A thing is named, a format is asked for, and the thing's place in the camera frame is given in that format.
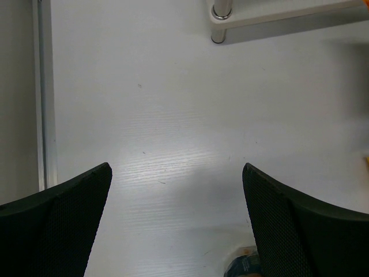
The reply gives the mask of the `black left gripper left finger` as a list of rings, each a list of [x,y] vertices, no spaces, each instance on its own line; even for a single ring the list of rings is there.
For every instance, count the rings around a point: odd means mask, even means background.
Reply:
[[[84,276],[112,181],[102,163],[1,206],[1,276]]]

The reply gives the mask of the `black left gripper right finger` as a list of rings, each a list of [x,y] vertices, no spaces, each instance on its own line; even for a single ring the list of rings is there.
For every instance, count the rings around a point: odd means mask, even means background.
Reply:
[[[250,163],[242,181],[265,276],[368,276],[368,214],[311,197]]]

